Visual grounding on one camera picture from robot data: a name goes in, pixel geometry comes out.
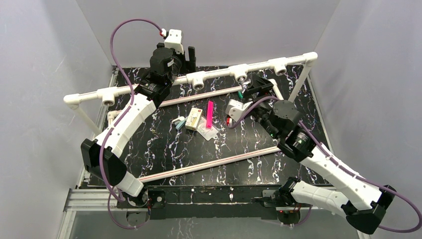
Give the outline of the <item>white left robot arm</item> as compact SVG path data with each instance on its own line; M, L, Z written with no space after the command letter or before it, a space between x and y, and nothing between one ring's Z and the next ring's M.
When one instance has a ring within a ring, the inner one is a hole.
M190 46L188 54L188 57L178 54L176 49L159 43L150 58L150 67L141 75L123 111L94 140L85 139L81 144L85 169L110 188L128 194L136 207L145 206L149 195L142 190L143 183L128 172L120 156L139 126L170 94L175 79L180 74L197 71L195 48Z

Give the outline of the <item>chrome water faucet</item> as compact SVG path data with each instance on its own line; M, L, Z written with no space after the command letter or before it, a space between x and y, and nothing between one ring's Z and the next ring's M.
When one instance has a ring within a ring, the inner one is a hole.
M241 92L242 95L247 90L249 84L250 84L250 81L247 78L240 78L239 79L239 85L241 86L240 92Z

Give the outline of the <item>white PVC pipe frame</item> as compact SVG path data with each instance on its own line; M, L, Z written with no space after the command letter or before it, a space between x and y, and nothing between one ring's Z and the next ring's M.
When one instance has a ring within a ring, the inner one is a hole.
M309 52L305 53L300 56L295 57L289 57L289 58L277 58L277 59L270 59L265 62L259 62L259 63L253 63L253 64L240 64L240 65L234 65L230 66L225 69L218 69L213 71L199 71L194 73L189 73L181 77L177 77L175 79L175 82L172 86L175 85L182 85L182 84L191 84L196 90L200 90L203 88L203 83L205 80L213 79L217 77L225 77L225 76L232 76L237 81L239 81L240 78L246 78L247 74L249 72L254 72L258 70L265 70L265 69L272 69L276 72L281 72L286 69L288 65L298 65L302 64L304 66L303 71L297 81L296 86L294 87L294 90L292 91L289 102L293 102L298 91L300 90L301 86L304 83L305 77L309 73L313 63L317 60L317 53L315 52ZM102 99L104 103L106 102L113 102L116 97L124 94L130 94L134 92L134 88L136 88L139 84L128 84L125 87L109 87L104 89L99 89L95 92L85 93L85 94L72 94L72 95L66 95L64 97L65 104L73 109L75 112L77 112L80 117L86 122L86 124L93 130L95 134L95 138L101 134L104 130L101 130L98 128L93 121L86 115L86 113L80 108L80 104L84 101L93 100L93 99ZM170 106L172 105L172 101L165 100L161 103L159 107L164 106ZM196 171L201 171L213 167L217 167L220 165L225 165L233 162L238 162L244 159L248 159L251 157L257 157L262 156L268 153L272 152L278 152L277 147L271 147L266 148L263 150L255 151L252 153L247 153L243 155L233 156L229 158L224 159L218 159L214 161L209 161L202 164L192 165L185 168L175 169L171 171L166 171L163 173L158 173L146 177L137 178L140 182L150 182L155 181L162 178L168 178L173 176L179 176L182 174L192 173Z

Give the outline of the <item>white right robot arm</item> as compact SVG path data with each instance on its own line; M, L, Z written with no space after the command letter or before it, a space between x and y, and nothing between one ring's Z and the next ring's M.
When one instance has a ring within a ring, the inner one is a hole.
M245 81L242 86L247 105L244 116L252 116L277 140L277 147L284 155L317 172L334 189L327 190L291 177L271 200L286 206L317 206L344 217L358 231L373 234L394 198L393 188L379 188L361 181L358 173L337 159L301 124L302 113L294 103L271 95L273 87L271 81L257 74Z

